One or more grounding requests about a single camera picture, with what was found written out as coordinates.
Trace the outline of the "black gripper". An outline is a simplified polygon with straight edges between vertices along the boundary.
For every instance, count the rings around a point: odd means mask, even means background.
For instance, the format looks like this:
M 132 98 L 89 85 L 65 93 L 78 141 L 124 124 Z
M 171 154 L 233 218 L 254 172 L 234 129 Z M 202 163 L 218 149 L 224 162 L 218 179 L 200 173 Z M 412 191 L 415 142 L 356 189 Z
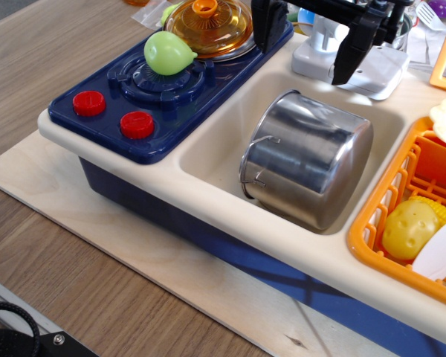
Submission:
M 406 7 L 414 1 L 369 1 L 360 6 L 351 1 L 288 1 L 319 16 L 349 27 L 334 61 L 333 86 L 346 84 L 373 45 L 392 43 Z M 285 30 L 288 5 L 285 1 L 251 2 L 253 38 L 262 53 L 268 53 Z

